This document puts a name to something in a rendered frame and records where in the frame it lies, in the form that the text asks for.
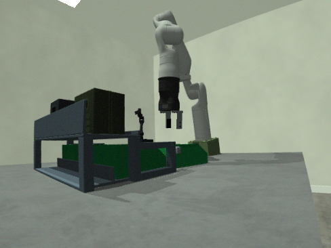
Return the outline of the green bin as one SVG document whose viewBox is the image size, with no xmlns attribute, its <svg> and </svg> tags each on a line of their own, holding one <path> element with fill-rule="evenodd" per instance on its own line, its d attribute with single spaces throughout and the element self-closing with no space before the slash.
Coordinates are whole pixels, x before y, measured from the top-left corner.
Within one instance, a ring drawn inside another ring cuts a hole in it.
<svg viewBox="0 0 331 248">
<path fill-rule="evenodd" d="M 62 158 L 78 161 L 79 149 L 77 144 L 62 145 Z"/>
<path fill-rule="evenodd" d="M 166 156 L 160 149 L 140 150 L 141 171 L 166 167 Z M 115 179 L 128 178 L 128 144 L 94 145 L 94 163 L 115 167 Z"/>
<path fill-rule="evenodd" d="M 199 144 L 176 144 L 181 153 L 176 154 L 176 168 L 208 163 L 208 154 Z M 159 148 L 166 156 L 166 148 Z"/>
</svg>

